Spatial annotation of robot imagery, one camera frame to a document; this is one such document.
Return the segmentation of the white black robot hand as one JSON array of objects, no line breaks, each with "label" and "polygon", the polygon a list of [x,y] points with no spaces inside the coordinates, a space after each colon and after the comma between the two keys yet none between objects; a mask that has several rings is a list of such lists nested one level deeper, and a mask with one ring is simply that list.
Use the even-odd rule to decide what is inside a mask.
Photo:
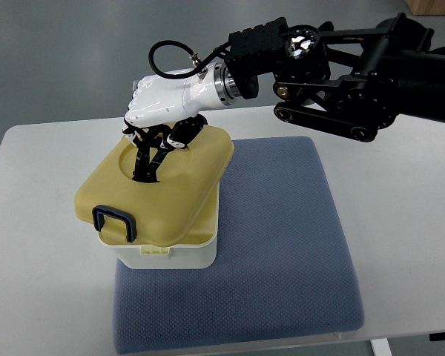
[{"label": "white black robot hand", "polygon": [[240,97],[234,79],[222,62],[206,67],[203,74],[184,79],[158,75],[142,78],[124,116],[122,132],[133,145],[143,140],[139,129],[176,123],[201,111],[227,108]]}]

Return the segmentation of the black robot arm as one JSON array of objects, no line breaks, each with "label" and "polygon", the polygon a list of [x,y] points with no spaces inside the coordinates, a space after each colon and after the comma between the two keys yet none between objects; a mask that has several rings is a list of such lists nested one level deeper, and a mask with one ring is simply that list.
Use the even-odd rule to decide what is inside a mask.
[{"label": "black robot arm", "polygon": [[433,35],[404,14],[356,30],[278,18],[232,33],[223,59],[244,99],[274,76],[278,119],[370,142],[400,114],[445,122],[445,46]]}]

